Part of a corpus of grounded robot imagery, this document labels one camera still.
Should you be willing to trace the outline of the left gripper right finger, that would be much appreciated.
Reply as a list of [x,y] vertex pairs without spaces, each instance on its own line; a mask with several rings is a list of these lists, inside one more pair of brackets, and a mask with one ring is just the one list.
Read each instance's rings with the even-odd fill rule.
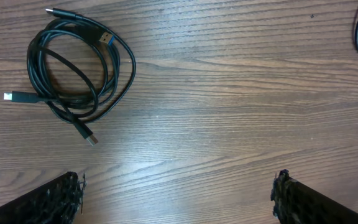
[[270,194],[281,224],[358,224],[358,213],[290,177],[281,170]]

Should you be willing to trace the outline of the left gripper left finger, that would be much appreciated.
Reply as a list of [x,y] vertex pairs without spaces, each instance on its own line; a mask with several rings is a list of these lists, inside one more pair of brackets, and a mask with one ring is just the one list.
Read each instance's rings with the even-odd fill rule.
[[0,224],[72,224],[83,209],[86,176],[67,172],[0,206]]

